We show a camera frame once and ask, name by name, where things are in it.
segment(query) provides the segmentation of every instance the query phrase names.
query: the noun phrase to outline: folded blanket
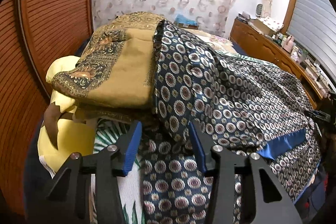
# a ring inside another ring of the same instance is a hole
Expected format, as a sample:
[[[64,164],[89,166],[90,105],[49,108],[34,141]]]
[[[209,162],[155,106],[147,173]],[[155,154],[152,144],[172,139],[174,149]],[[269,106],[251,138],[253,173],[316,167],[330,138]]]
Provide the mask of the folded blanket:
[[[154,31],[105,31],[70,71],[57,73],[52,86],[89,104],[112,108],[150,108],[154,74]]]
[[[100,26],[92,34],[89,43],[86,45],[79,63],[87,56],[90,52],[90,49],[93,48],[93,45],[96,44],[101,36],[112,29],[141,29],[141,30],[152,30],[156,29],[157,24],[163,20],[164,17],[152,14],[149,12],[135,12],[126,15],[122,15],[112,20],[109,24]]]

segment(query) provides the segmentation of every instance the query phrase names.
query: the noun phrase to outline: wooden cabinet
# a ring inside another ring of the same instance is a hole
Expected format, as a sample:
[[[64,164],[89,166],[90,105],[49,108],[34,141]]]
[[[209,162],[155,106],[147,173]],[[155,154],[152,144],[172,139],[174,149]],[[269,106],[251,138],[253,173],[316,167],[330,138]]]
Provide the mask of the wooden cabinet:
[[[288,52],[259,34],[248,24],[235,20],[231,40],[236,42],[248,56],[274,63],[279,68],[295,75],[302,83],[314,108],[323,98],[305,70],[295,63]]]
[[[261,45],[260,54],[261,54],[261,58],[259,59],[263,59],[265,61],[268,61],[274,64],[278,62],[278,59],[280,57],[279,51],[276,48],[276,46],[273,46],[272,44],[270,44],[269,42],[265,40],[263,40],[263,43]]]
[[[281,68],[282,70],[285,70],[296,77],[300,77],[301,73],[293,66],[292,61],[288,60],[286,57],[281,56],[280,60],[277,60],[276,65]]]

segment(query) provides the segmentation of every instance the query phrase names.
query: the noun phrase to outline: blue satin trim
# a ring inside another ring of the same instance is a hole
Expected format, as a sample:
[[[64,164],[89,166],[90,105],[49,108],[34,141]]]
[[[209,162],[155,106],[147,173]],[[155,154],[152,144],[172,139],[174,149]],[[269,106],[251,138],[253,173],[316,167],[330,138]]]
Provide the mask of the blue satin trim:
[[[303,193],[305,192],[305,190],[307,190],[307,188],[310,186],[310,185],[308,185],[308,182],[310,182],[311,179],[313,178],[313,175],[315,175],[315,172],[316,172],[316,170],[319,168],[320,163],[321,163],[321,160],[320,160],[319,163],[317,164],[317,166],[316,166],[314,172],[311,172],[310,179],[307,181],[307,184],[306,184],[306,186],[304,187],[304,189],[302,190],[302,192],[301,192],[301,193],[297,196],[297,198],[293,201],[294,204],[297,203],[297,201],[298,201],[298,200],[300,199],[300,197],[303,195]]]
[[[302,144],[305,140],[306,129],[303,128],[269,141],[264,149],[258,151],[257,153],[264,158],[275,160],[283,153],[292,150],[295,146]]]

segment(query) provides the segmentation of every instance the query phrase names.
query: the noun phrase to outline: box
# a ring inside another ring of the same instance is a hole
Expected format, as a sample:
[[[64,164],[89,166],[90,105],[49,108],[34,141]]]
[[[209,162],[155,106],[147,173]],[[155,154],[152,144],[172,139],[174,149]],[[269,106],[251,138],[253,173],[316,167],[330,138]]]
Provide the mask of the box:
[[[184,28],[184,29],[198,30],[198,26],[196,26],[196,25],[190,25],[190,24],[184,24],[184,23],[178,23],[177,25],[178,25],[180,28]]]
[[[256,26],[263,34],[269,35],[270,37],[277,33],[258,19],[253,21],[253,25]]]

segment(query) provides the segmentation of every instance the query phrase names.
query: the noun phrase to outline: window blind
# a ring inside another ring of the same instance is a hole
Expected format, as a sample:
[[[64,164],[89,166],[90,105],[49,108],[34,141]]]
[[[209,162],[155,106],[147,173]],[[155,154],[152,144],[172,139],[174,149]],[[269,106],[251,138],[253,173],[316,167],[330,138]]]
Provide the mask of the window blind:
[[[329,0],[296,0],[288,33],[336,81],[336,12]]]

